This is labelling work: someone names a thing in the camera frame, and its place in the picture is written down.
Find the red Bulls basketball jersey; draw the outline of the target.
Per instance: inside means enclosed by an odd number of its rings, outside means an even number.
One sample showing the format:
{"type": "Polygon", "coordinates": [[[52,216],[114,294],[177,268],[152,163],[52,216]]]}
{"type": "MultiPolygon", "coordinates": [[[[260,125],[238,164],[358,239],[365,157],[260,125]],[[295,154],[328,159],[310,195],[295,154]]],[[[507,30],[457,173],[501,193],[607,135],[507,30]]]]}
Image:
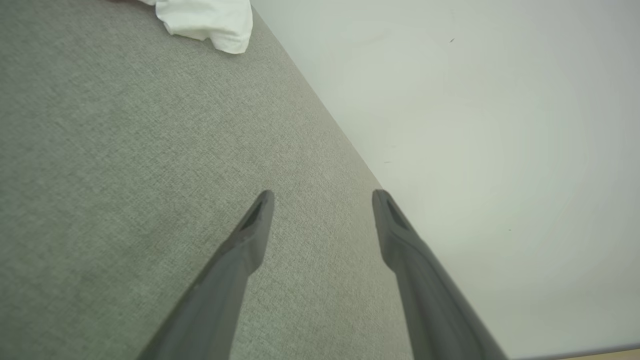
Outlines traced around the red Bulls basketball jersey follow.
{"type": "Polygon", "coordinates": [[[253,31],[250,0],[138,0],[155,10],[170,35],[210,41],[232,55],[246,52],[253,31]]]}

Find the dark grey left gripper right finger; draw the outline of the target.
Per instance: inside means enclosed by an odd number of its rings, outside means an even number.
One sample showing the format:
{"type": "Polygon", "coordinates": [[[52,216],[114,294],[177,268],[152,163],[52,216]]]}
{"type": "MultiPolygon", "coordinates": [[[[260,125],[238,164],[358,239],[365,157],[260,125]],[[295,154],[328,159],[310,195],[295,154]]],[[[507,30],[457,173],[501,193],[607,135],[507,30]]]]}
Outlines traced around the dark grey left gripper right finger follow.
{"type": "Polygon", "coordinates": [[[372,193],[382,260],[397,278],[414,360],[508,360],[388,191],[372,193]]]}

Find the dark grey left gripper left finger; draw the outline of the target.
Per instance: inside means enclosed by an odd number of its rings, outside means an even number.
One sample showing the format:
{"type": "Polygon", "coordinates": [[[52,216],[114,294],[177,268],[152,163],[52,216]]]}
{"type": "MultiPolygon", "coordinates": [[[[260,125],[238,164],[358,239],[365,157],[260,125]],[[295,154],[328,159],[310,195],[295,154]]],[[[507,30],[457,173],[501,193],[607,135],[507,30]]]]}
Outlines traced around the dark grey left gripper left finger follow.
{"type": "Polygon", "coordinates": [[[261,192],[137,360],[229,360],[249,276],[265,258],[275,196],[261,192]]]}

